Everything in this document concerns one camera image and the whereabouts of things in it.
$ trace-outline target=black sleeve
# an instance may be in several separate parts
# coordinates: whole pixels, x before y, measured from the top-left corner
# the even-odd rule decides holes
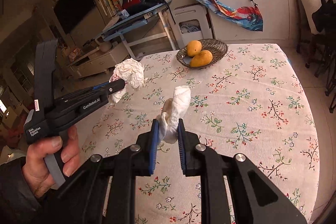
[[[26,183],[21,157],[0,166],[0,218],[1,223],[29,223],[41,207]]]

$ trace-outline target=drawer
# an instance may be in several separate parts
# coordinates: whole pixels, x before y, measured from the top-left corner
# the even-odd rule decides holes
[[[95,60],[92,60],[91,62],[89,62],[89,64],[91,66],[97,66],[97,67],[100,67],[100,68],[111,68],[111,67],[114,67],[117,63],[114,59],[114,57],[112,56],[111,53],[109,54],[106,54],[100,58],[97,58]]]

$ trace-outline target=television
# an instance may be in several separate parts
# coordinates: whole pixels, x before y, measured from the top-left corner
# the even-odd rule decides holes
[[[68,34],[94,7],[94,0],[58,0],[54,12],[64,32]]]

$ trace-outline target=stack of books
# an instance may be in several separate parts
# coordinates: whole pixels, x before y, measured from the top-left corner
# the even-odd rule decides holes
[[[122,11],[123,0],[98,0],[99,5],[108,17],[115,16],[118,12]]]

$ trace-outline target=window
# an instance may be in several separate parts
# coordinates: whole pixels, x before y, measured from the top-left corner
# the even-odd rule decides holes
[[[5,107],[5,105],[3,104],[3,102],[0,100],[0,109],[2,111],[2,113],[5,113],[7,107]]]
[[[28,69],[30,70],[31,74],[34,75],[34,65],[32,63],[27,64]]]
[[[15,63],[11,66],[11,70],[15,78],[20,83],[20,85],[25,89],[26,92],[28,92],[32,87],[32,84],[29,82],[28,78],[23,74],[22,70]]]

